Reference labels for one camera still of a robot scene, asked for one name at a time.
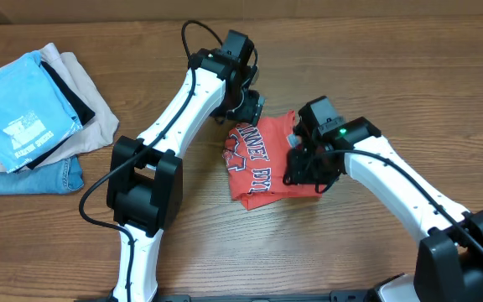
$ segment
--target red t-shirt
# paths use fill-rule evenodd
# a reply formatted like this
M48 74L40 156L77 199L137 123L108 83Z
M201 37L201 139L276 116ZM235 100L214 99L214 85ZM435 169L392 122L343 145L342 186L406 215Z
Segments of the red t-shirt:
M292 148L295 112L281 117L263 117L256 127L240 123L229 132L223 158L229 173L232 199L248 209L265 206L286 197L318 196L314 185L284 185L286 158Z

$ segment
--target wood grain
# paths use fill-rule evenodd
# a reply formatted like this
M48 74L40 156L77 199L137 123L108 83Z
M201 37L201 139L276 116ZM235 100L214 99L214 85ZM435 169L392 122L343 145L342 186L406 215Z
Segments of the wood grain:
M483 15L483 0L0 0L0 23Z
M75 52L136 137L184 78L181 22L0 26L0 65L54 42ZM264 115L329 96L366 116L429 182L483 209L483 16L212 21L248 34L260 54ZM214 47L190 29L190 48ZM221 158L229 126L209 121L184 158L184 202L162 243L162 294L325 293L413 273L410 236L365 188L343 177L320 199L254 211L231 200ZM86 185L108 171L111 147L80 156ZM82 192L0 197L0 301L71 301L116 283L118 235L82 221ZM86 210L110 221L106 188Z

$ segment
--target black garment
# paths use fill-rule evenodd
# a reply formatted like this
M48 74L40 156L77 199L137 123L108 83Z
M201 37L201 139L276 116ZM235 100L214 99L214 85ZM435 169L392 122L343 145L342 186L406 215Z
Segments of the black garment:
M77 113L77 117L80 119L81 125L85 126L94 116L95 113L66 85L63 79L60 78L57 71L53 69L48 63L42 61L40 64L46 69L51 79L55 82L55 84L59 87L60 91L65 96L68 103L74 108L75 113ZM58 147L60 147L66 139L62 140L48 152L40 155L38 158L26 164L26 166L30 169L34 169L40 163L42 163L45 159L47 159Z

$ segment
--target clothing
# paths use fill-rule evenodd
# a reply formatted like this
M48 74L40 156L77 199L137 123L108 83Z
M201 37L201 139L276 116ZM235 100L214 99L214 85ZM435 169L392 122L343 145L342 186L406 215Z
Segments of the clothing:
M83 187L76 156L34 170L0 172L0 195L68 194Z
M86 125L94 117L95 113L66 85L63 79L60 78L57 72L48 63L42 61L40 62L40 64L42 65L42 67L44 67L46 72L48 72L48 75L61 90L63 96L65 96L68 103L70 103L71 106L74 108L75 113L77 113L77 117L80 119L81 125ZM48 152L40 155L32 162L26 164L26 166L30 169L34 169L65 142L66 139L62 140Z
M265 206L286 197L316 196L314 185L285 185L286 158L292 148L295 112L282 117L263 117L253 127L236 125L225 141L223 158L229 173L232 199L248 209Z
M82 129L33 51L0 70L0 162L10 173Z
M66 85L79 97L95 116L84 125L83 130L63 142L38 167L52 164L72 155L81 154L102 148L113 143L113 135L118 127L118 119L113 115L91 78L72 53L59 54L53 43L40 50L42 60L48 63Z

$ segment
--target stack of folded clothes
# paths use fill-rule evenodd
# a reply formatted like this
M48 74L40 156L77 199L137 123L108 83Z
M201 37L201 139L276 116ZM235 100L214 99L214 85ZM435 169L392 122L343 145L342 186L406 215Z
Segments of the stack of folded clothes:
M113 142L118 119L72 53L55 45L0 69L0 195L83 186L76 155Z

